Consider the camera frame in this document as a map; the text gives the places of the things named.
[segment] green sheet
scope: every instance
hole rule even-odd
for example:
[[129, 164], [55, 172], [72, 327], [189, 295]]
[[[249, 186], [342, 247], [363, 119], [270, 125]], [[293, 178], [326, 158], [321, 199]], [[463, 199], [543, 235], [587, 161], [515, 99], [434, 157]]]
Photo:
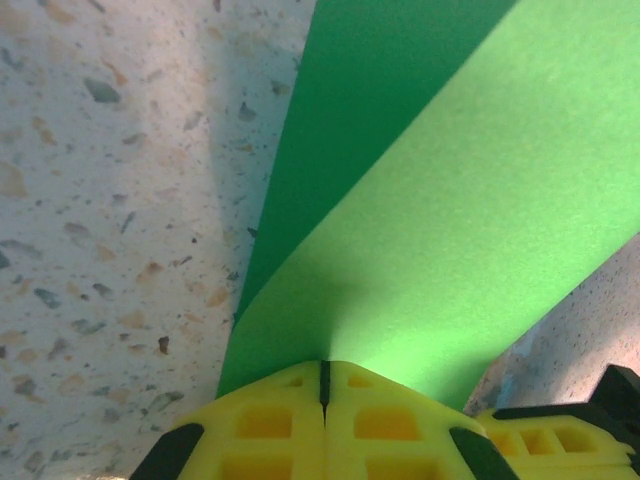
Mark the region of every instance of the green sheet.
[[[396, 25], [365, 14], [365, 3], [393, 18], [413, 12]], [[219, 394], [329, 358], [462, 407], [486, 365], [638, 230], [635, 3], [519, 2], [385, 151], [410, 102], [394, 116], [381, 91], [354, 100], [335, 84], [333, 102], [321, 85], [338, 75], [364, 86], [376, 62], [389, 88], [431, 75], [414, 63], [433, 58], [422, 26], [440, 3], [459, 13], [473, 2], [319, 0]], [[483, 17], [487, 31], [504, 10]], [[351, 21], [357, 35], [347, 34]], [[368, 70], [331, 65], [343, 49], [356, 63], [368, 58]], [[347, 109], [343, 122], [340, 99], [361, 116]], [[385, 115], [393, 135], [383, 134]], [[278, 232], [283, 221], [294, 225]]]

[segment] brown speckle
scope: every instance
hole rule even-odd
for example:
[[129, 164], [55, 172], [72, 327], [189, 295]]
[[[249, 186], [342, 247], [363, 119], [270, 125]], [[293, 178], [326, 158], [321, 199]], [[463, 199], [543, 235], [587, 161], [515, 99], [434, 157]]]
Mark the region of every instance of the brown speckle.
[[31, 125], [40, 134], [40, 141], [46, 145], [58, 145], [53, 133], [47, 128], [47, 123], [41, 117], [34, 116], [31, 119]]
[[146, 319], [142, 311], [134, 310], [133, 312], [120, 317], [118, 319], [118, 323], [125, 327], [141, 329], [145, 327]]
[[25, 348], [20, 353], [18, 353], [16, 360], [18, 360], [18, 362], [22, 363], [23, 365], [31, 365], [37, 360], [37, 358], [38, 354], [33, 348]]
[[158, 339], [158, 348], [165, 355], [169, 354], [169, 337], [160, 337]]
[[124, 387], [112, 388], [106, 395], [109, 400], [116, 402], [118, 405], [124, 405], [127, 403], [127, 398], [129, 398], [129, 394], [131, 390]]
[[289, 85], [278, 82], [277, 80], [271, 80], [271, 91], [276, 95], [286, 95], [291, 91]]
[[82, 386], [84, 385], [85, 380], [82, 375], [76, 373], [74, 375], [70, 375], [65, 378], [60, 385], [58, 386], [58, 393], [60, 395], [73, 395], [80, 391]]
[[67, 293], [72, 297], [80, 298], [80, 288], [73, 282], [67, 282]]
[[0, 195], [9, 198], [24, 198], [27, 196], [22, 172], [18, 167], [14, 167], [7, 162], [0, 162]]
[[114, 299], [114, 293], [113, 290], [111, 290], [109, 287], [107, 287], [106, 285], [103, 285], [102, 283], [94, 283], [93, 284], [93, 289], [98, 292], [98, 294], [100, 295], [100, 297], [103, 300], [107, 300], [107, 301], [112, 301]]
[[27, 343], [24, 334], [18, 330], [7, 330], [0, 334], [0, 343], [3, 345], [20, 346]]
[[238, 111], [238, 118], [240, 120], [242, 120], [243, 122], [252, 122], [253, 120], [255, 120], [257, 115], [258, 114], [254, 110], [248, 107], [246, 102], [242, 102], [242, 105], [240, 105], [240, 110]]
[[47, 354], [47, 360], [55, 360], [62, 353], [69, 349], [69, 342], [64, 338], [58, 338], [54, 343], [51, 351]]
[[191, 312], [185, 312], [184, 318], [186, 318], [187, 320], [189, 320], [191, 322], [204, 323], [204, 320], [202, 320], [200, 317], [198, 317], [197, 315], [194, 315]]
[[207, 307], [218, 307], [222, 305], [227, 298], [229, 298], [229, 290], [227, 290], [227, 287], [218, 287], [207, 300]]
[[209, 25], [207, 27], [207, 33], [209, 34], [209, 36], [215, 40], [222, 40], [224, 38], [224, 36], [222, 35], [222, 32], [220, 31], [219, 28], [214, 27], [213, 25]]
[[15, 37], [29, 29], [29, 14], [11, 6], [9, 0], [0, 0], [0, 32]]
[[111, 70], [111, 73], [113, 73], [113, 76], [116, 79], [116, 85], [121, 87], [122, 85], [125, 85], [129, 79], [127, 79], [127, 77], [125, 77], [122, 72], [120, 70], [118, 70], [113, 63], [111, 62], [107, 62], [106, 60], [102, 60], [102, 64], [107, 67], [109, 70]]
[[76, 17], [66, 10], [63, 10], [54, 0], [47, 0], [44, 4], [47, 16], [60, 25], [72, 25], [76, 21]]
[[157, 262], [149, 263], [145, 269], [136, 277], [137, 284], [148, 283], [153, 277], [160, 273], [164, 268]]
[[29, 396], [36, 391], [36, 382], [29, 375], [18, 375], [11, 379], [13, 382], [13, 391], [18, 395]]
[[42, 462], [44, 461], [44, 455], [42, 452], [37, 451], [33, 452], [26, 462], [24, 462], [24, 469], [31, 472], [36, 473], [40, 467], [42, 466]]
[[26, 295], [27, 292], [29, 292], [29, 287], [31, 286], [33, 280], [33, 278], [25, 278], [22, 281], [22, 284], [20, 284], [20, 288], [18, 289], [17, 294], [20, 296]]
[[201, 297], [202, 295], [207, 293], [207, 286], [202, 282], [190, 282], [189, 280], [185, 279], [184, 285], [185, 287], [187, 287], [187, 290], [189, 290], [189, 292], [198, 297]]
[[110, 262], [111, 260], [116, 258], [116, 254], [104, 245], [96, 245], [96, 251], [98, 252], [98, 258], [101, 262]]

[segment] curved green paper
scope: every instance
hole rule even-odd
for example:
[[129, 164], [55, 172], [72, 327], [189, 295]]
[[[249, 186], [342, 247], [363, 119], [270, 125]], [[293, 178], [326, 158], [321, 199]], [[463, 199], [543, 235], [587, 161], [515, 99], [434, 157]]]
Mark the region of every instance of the curved green paper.
[[638, 229], [639, 22], [518, 3], [255, 295], [219, 394], [324, 357], [462, 407]]

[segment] terrazzo surface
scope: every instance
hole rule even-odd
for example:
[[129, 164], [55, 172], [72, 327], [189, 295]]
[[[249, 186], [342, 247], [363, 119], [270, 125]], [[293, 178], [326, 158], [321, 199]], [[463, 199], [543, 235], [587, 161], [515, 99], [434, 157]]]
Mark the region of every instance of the terrazzo surface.
[[[313, 0], [0, 0], [0, 479], [124, 478], [215, 394]], [[640, 239], [468, 405], [640, 369]]]

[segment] gray speckle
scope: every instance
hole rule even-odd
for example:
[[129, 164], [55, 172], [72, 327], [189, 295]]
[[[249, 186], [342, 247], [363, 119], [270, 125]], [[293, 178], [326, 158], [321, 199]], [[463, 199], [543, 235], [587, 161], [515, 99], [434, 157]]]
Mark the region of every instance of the gray speckle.
[[4, 247], [11, 252], [24, 255], [34, 260], [42, 260], [42, 252], [35, 248], [33, 245], [19, 242], [18, 240], [2, 240], [0, 241], [0, 247]]
[[0, 48], [0, 58], [2, 58], [2, 61], [16, 72], [20, 72], [24, 68], [24, 60], [14, 60], [11, 57], [11, 52], [4, 47]]
[[96, 103], [118, 103], [120, 102], [120, 94], [108, 83], [85, 77], [83, 79], [84, 86], [87, 87], [89, 93]]
[[24, 468], [31, 473], [36, 473], [43, 461], [44, 455], [41, 451], [33, 452], [27, 461], [24, 462]]
[[193, 130], [198, 126], [200, 120], [202, 119], [202, 112], [196, 110], [195, 112], [191, 112], [187, 115], [187, 119], [184, 122], [184, 127], [182, 127], [182, 131], [186, 132], [188, 130]]
[[116, 423], [118, 420], [120, 420], [120, 414], [115, 408], [104, 409], [104, 416], [102, 417], [104, 423]]
[[127, 215], [127, 218], [124, 219], [122, 227], [120, 227], [120, 234], [123, 234], [126, 231], [127, 227], [131, 222], [133, 222], [134, 218], [136, 218], [136, 212], [131, 212], [129, 213], [129, 215]]
[[33, 293], [36, 295], [36, 297], [38, 297], [40, 300], [42, 300], [42, 303], [44, 303], [47, 307], [49, 307], [52, 310], [55, 310], [56, 308], [58, 308], [60, 305], [62, 305], [62, 303], [59, 300], [59, 295], [50, 292], [49, 290], [45, 290], [44, 288], [36, 288]]
[[127, 198], [129, 198], [129, 195], [122, 195], [120, 193], [116, 193], [115, 195], [112, 196], [113, 200], [111, 201], [111, 204], [114, 207], [120, 206], [120, 205], [124, 205], [124, 203], [127, 201]]
[[153, 399], [147, 411], [151, 412], [161, 412], [165, 408], [167, 408], [171, 403], [180, 400], [184, 397], [184, 393], [179, 392], [177, 390], [171, 392], [161, 393], [157, 395], [156, 398]]
[[47, 360], [55, 360], [60, 354], [69, 349], [69, 342], [64, 338], [58, 338], [54, 343], [51, 351], [47, 354]]
[[0, 270], [2, 270], [3, 268], [7, 268], [9, 265], [11, 265], [11, 262], [0, 251]]
[[90, 323], [86, 318], [81, 318], [80, 320], [71, 322], [71, 328], [80, 335], [91, 335], [96, 333], [98, 330], [103, 329], [106, 325], [107, 322], [104, 320], [96, 323]]
[[153, 72], [151, 72], [149, 75], [147, 75], [147, 83], [151, 83], [157, 79], [159, 79], [160, 77], [162, 77], [162, 69], [158, 68], [157, 70], [154, 70]]
[[73, 452], [71, 450], [65, 450], [64, 452], [61, 452], [60, 450], [55, 450], [51, 454], [51, 459], [49, 461], [64, 462], [66, 460], [69, 460], [72, 456], [73, 456]]
[[289, 85], [285, 85], [277, 80], [271, 80], [271, 91], [276, 95], [286, 95], [291, 90]]
[[91, 6], [93, 6], [96, 10], [98, 10], [100, 13], [105, 13], [106, 10], [104, 9], [104, 7], [102, 5], [100, 5], [97, 0], [87, 0], [89, 2], [89, 4]]
[[93, 289], [98, 292], [103, 300], [111, 301], [114, 298], [113, 290], [111, 290], [106, 285], [103, 285], [102, 283], [94, 283]]
[[105, 395], [108, 395], [110, 391], [111, 391], [111, 387], [109, 386], [100, 387], [100, 388], [96, 388], [93, 392], [91, 392], [91, 395], [93, 395], [94, 397], [104, 397]]
[[67, 222], [64, 224], [64, 233], [71, 237], [71, 240], [78, 244], [80, 240], [91, 237], [91, 232], [81, 223]]
[[26, 376], [24, 380], [20, 383], [17, 383], [13, 388], [13, 391], [18, 395], [33, 395], [33, 392], [36, 391], [36, 382], [33, 381], [33, 378]]
[[127, 138], [123, 138], [122, 139], [122, 144], [123, 145], [135, 145], [137, 143], [140, 143], [142, 140], [144, 140], [145, 138], [147, 138], [147, 134], [146, 133], [134, 133], [133, 135], [127, 137]]
[[256, 118], [257, 115], [258, 114], [255, 111], [251, 110], [247, 106], [246, 102], [242, 102], [242, 105], [240, 105], [240, 111], [238, 112], [238, 118], [240, 120], [242, 120], [243, 122], [251, 122]]

